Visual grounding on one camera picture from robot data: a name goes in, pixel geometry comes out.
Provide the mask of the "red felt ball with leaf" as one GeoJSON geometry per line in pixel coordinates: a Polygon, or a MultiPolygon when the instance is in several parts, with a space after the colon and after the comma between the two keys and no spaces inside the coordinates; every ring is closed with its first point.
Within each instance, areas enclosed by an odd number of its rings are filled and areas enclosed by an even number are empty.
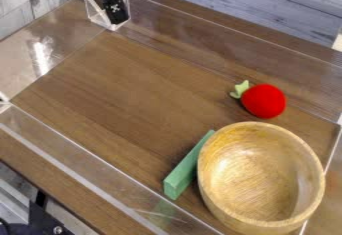
{"type": "Polygon", "coordinates": [[[262,119],[280,116],[286,109],[285,93],[272,84],[252,86],[250,82],[245,80],[234,86],[230,96],[241,102],[254,116],[262,119]]]}

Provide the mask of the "green rectangular block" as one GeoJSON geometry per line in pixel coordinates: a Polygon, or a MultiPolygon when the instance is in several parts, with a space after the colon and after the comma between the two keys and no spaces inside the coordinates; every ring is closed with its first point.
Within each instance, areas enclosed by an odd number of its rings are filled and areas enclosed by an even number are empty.
{"type": "Polygon", "coordinates": [[[205,134],[197,145],[193,147],[193,149],[163,180],[163,192],[166,196],[173,200],[177,200],[179,198],[179,196],[190,186],[193,180],[195,179],[198,156],[205,143],[214,135],[214,133],[216,131],[210,130],[205,134]]]}

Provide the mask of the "wooden bowl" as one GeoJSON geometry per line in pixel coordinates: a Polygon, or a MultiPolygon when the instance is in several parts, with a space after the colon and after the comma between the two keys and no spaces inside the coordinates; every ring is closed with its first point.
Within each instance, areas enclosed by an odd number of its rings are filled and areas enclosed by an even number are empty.
{"type": "Polygon", "coordinates": [[[198,185],[216,218],[245,235],[286,235],[316,212],[324,167],[306,141],[264,122],[221,128],[198,157],[198,185]]]}

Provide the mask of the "clear acrylic corner bracket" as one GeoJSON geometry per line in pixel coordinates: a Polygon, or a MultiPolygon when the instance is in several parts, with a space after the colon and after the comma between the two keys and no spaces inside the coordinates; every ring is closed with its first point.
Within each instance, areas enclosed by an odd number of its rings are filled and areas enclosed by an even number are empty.
{"type": "Polygon", "coordinates": [[[106,10],[101,8],[95,0],[85,0],[86,11],[89,19],[93,23],[109,29],[110,31],[117,31],[129,21],[121,22],[119,24],[113,24],[110,18],[106,14],[106,10]]]}

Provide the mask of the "clear acrylic left wall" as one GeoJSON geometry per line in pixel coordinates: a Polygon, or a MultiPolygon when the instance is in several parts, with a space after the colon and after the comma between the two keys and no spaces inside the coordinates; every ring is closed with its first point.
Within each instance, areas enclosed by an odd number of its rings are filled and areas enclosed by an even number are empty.
{"type": "Polygon", "coordinates": [[[10,101],[102,32],[85,0],[70,0],[2,40],[0,101],[10,101]]]}

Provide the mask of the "clear acrylic wall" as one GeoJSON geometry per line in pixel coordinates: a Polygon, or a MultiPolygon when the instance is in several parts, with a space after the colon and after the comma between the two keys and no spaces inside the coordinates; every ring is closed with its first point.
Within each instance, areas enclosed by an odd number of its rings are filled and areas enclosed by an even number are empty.
{"type": "Polygon", "coordinates": [[[119,33],[237,82],[270,83],[304,110],[342,117],[342,67],[154,0],[127,0],[119,33]]]}
{"type": "Polygon", "coordinates": [[[10,101],[102,32],[85,0],[70,0],[2,40],[0,101],[10,101]]]}
{"type": "Polygon", "coordinates": [[[4,102],[0,161],[101,235],[224,235],[16,105],[4,102]]]}

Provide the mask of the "clear acrylic back wall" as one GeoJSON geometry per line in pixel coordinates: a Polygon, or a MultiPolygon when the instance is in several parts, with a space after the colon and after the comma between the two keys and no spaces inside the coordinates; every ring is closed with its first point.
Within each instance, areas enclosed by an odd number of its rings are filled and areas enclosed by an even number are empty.
{"type": "Polygon", "coordinates": [[[119,33],[237,82],[270,83],[304,110],[342,117],[342,67],[154,0],[127,0],[119,33]]]}

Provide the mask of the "clear acrylic front wall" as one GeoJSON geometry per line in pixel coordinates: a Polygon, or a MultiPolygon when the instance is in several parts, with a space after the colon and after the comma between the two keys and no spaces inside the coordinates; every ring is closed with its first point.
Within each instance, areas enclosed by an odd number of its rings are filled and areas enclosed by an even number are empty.
{"type": "Polygon", "coordinates": [[[224,235],[16,105],[4,102],[0,161],[101,235],[224,235]]]}

